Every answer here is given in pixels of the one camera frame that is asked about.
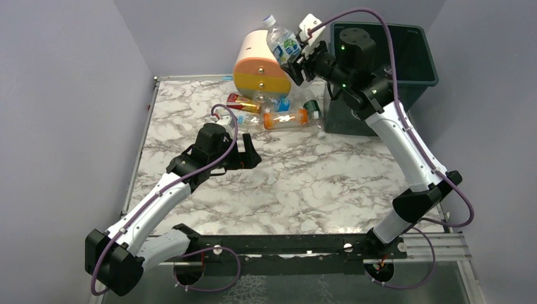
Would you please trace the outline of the white blue label bottle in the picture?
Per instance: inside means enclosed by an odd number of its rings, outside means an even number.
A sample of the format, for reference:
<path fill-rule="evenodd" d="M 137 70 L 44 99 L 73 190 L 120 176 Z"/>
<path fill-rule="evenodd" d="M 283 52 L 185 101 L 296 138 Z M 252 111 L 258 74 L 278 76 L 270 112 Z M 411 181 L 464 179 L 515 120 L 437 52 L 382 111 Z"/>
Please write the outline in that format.
<path fill-rule="evenodd" d="M 291 56 L 301 53 L 295 34 L 280 26 L 273 15 L 266 17 L 262 24 L 267 29 L 267 46 L 278 64 L 285 64 Z"/>

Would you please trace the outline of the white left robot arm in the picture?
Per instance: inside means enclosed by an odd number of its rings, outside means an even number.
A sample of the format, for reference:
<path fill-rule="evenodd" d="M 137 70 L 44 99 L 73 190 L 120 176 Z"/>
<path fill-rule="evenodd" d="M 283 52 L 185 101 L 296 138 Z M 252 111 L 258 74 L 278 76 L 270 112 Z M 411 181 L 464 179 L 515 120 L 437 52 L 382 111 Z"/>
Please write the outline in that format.
<path fill-rule="evenodd" d="M 261 162 L 248 133 L 243 134 L 244 151 L 238 149 L 237 133 L 228 122 L 204 124 L 195 143 L 172 158 L 157 185 L 133 210 L 105 231 L 94 229 L 87 235 L 84 267 L 94 296 L 108 291 L 124 296 L 145 270 L 172 257 L 200 257 L 207 251 L 196 246 L 200 235 L 186 226 L 154 239 L 149 236 L 175 206 L 213 176 L 213 170 L 252 169 Z"/>

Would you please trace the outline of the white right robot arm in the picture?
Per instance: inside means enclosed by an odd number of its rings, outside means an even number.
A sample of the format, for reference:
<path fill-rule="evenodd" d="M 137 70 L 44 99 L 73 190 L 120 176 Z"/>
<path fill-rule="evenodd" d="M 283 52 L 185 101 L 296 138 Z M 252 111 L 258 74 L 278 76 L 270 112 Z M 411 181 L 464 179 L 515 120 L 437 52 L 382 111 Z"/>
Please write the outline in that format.
<path fill-rule="evenodd" d="M 399 164 L 408 189 L 393 200 L 393 209 L 367 233 L 364 249 L 387 250 L 401 234 L 462 182 L 461 174 L 448 171 L 434 159 L 396 99 L 394 80 L 376 75 L 373 60 L 376 44 L 360 29 L 344 32 L 343 50 L 335 56 L 316 34 L 301 31 L 299 52 L 282 65 L 298 85 L 315 77 L 339 89 L 341 98 L 385 143 Z"/>

